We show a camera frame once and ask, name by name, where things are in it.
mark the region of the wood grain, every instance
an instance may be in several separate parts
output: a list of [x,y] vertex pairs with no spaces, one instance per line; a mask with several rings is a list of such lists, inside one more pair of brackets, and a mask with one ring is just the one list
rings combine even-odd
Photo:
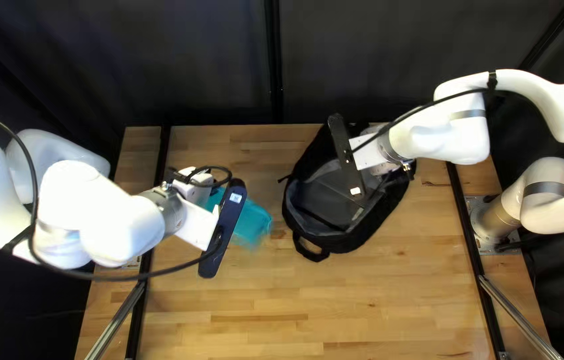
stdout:
[[[157,126],[126,128],[115,173],[115,183],[126,192],[135,194],[152,187],[159,152],[159,130]],[[132,275],[136,272],[96,267],[95,273]],[[76,360],[86,357],[135,284],[135,281],[91,283],[75,353]],[[130,322],[129,315],[108,346],[103,359],[124,358]]]
[[[273,216],[218,275],[151,281],[142,359],[492,359],[445,164],[422,160],[404,200],[360,249],[316,264],[294,250],[284,183],[318,126],[174,127],[168,164],[223,165]],[[199,251],[169,238],[153,268]]]

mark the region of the blue container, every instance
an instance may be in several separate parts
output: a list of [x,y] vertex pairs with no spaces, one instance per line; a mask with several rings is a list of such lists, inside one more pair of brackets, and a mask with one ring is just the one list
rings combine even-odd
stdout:
[[[215,205],[222,201],[224,188],[214,189],[206,203],[206,209],[213,211]],[[246,198],[242,212],[239,214],[238,223],[235,225],[230,242],[249,249],[255,249],[264,236],[271,233],[273,218],[260,205]]]

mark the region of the black backdrop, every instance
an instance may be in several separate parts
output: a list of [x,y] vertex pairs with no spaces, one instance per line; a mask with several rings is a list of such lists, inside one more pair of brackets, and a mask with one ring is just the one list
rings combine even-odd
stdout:
[[[333,111],[390,119],[430,99],[446,79],[518,67],[564,7],[564,0],[281,1],[279,119],[271,112],[275,61],[264,14],[276,3],[0,0],[0,119],[16,130],[58,133],[113,167],[131,124],[323,122]],[[553,55],[553,64],[545,57],[534,71],[560,76],[561,44],[550,50],[562,57]],[[494,131],[497,140],[517,130]],[[494,148],[494,157],[506,159],[508,146]],[[526,166],[520,159],[515,169]],[[497,165],[503,179],[517,176]],[[64,349],[74,349],[88,283],[50,280],[0,254],[1,269],[8,271],[0,271],[0,312],[8,303],[14,327],[0,328],[0,358],[72,358]],[[50,319],[62,336],[30,327],[32,318]]]

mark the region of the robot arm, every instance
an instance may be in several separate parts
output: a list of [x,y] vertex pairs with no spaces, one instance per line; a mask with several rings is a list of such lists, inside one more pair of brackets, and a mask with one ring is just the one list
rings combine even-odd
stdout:
[[564,159],[536,160],[484,211],[471,214],[482,239],[497,241],[524,225],[537,234],[564,232]]
[[[110,165],[102,157],[45,131],[19,135],[43,176],[34,244],[46,262],[77,268],[92,259],[121,266],[173,234],[207,249],[218,221],[217,209],[201,208],[210,188],[174,180],[131,196],[106,177]],[[193,180],[213,183],[211,174],[196,174]],[[22,205],[32,201],[30,188],[23,152],[13,142],[6,153],[0,148],[0,248],[30,225],[30,213]],[[14,247],[13,255],[36,262],[25,241]]]
[[[496,90],[516,92],[538,107],[553,136],[564,142],[564,84],[558,85],[521,70],[495,71]],[[488,72],[440,84],[434,100],[465,90],[486,88]],[[478,163],[489,155],[489,134],[482,94],[467,94],[424,109],[393,126],[388,134],[354,153],[361,170],[387,161],[399,165],[414,158],[432,158],[460,165]],[[373,134],[350,139],[352,149]]]

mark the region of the metal bracket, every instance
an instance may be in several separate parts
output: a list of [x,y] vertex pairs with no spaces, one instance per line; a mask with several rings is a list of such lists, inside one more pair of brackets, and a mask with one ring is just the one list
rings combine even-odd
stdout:
[[340,114],[333,114],[329,116],[327,123],[333,137],[335,152],[337,152],[338,159],[340,159],[342,173],[346,178],[345,181],[349,189],[347,196],[353,201],[364,199],[366,188],[362,180],[362,174],[360,174],[356,167],[356,161],[353,159],[353,151],[349,144],[349,132],[344,123],[344,117]]
[[[484,201],[484,198],[487,195],[479,195],[479,196],[465,196],[464,200],[466,201],[466,208],[469,211],[471,217],[471,225],[475,226],[476,221],[475,219],[486,209],[489,207],[489,203]],[[475,237],[475,243],[478,246],[478,251],[480,255],[511,255],[511,254],[520,254],[520,249],[507,249],[502,251],[496,251],[495,245],[499,244],[500,242],[494,239],[489,238],[481,238],[478,234],[473,232],[473,236]],[[508,239],[510,242],[518,242],[520,241],[520,237],[517,230],[514,230],[508,235]]]

